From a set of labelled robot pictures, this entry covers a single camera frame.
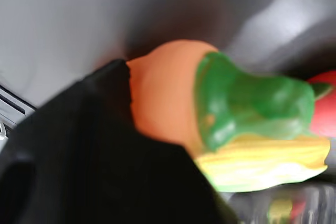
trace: yellow plastic piece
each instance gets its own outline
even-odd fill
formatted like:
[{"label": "yellow plastic piece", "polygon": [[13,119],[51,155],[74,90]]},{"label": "yellow plastic piece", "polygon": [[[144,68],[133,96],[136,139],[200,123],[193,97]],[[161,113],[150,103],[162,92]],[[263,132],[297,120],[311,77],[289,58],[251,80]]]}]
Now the yellow plastic piece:
[{"label": "yellow plastic piece", "polygon": [[243,134],[195,163],[218,191],[256,191],[324,172],[329,150],[330,140],[325,137],[300,135],[278,141]]}]

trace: red object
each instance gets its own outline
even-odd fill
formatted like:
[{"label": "red object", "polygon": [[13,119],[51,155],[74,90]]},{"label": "red object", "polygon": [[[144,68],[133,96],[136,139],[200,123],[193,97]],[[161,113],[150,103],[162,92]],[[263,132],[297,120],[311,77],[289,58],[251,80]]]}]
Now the red object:
[{"label": "red object", "polygon": [[335,86],[329,94],[315,103],[315,112],[310,130],[316,134],[336,136],[336,71],[329,71],[308,80],[310,83],[324,82]]},{"label": "red object", "polygon": [[306,208],[306,202],[305,201],[299,201],[295,202],[293,204],[292,211],[290,212],[290,219],[294,220],[296,217],[298,217],[304,209]]}]

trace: green rubber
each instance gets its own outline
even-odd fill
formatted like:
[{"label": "green rubber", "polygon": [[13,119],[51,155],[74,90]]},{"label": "green rubber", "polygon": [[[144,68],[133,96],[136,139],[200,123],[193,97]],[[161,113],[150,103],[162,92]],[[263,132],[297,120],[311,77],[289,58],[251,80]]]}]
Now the green rubber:
[{"label": "green rubber", "polygon": [[242,133],[293,139],[307,131],[314,111],[314,91],[306,82],[253,76],[219,52],[199,63],[194,94],[198,130],[211,151]]}]

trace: gray surface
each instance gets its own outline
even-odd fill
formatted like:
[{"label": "gray surface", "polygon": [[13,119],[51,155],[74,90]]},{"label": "gray surface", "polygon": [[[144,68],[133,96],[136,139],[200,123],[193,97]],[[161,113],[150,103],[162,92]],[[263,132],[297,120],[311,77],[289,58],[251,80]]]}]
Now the gray surface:
[{"label": "gray surface", "polygon": [[333,45],[335,11],[336,0],[0,0],[0,83],[40,106],[107,51],[135,57],[177,38],[297,75],[293,59]]}]

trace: rubber toy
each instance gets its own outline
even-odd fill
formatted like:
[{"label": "rubber toy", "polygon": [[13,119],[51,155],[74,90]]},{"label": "rubber toy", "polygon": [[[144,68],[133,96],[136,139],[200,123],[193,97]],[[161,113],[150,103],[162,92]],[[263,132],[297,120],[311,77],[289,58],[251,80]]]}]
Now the rubber toy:
[{"label": "rubber toy", "polygon": [[336,136],[336,71],[322,73],[309,80],[318,93],[310,129],[316,134]]},{"label": "rubber toy", "polygon": [[268,223],[296,223],[296,218],[304,212],[305,207],[305,201],[297,201],[290,198],[275,199],[272,201],[267,212]]},{"label": "rubber toy", "polygon": [[184,146],[217,190],[260,190],[326,169],[330,142],[308,133],[308,83],[248,74],[202,41],[168,42],[127,64],[136,128]]}]

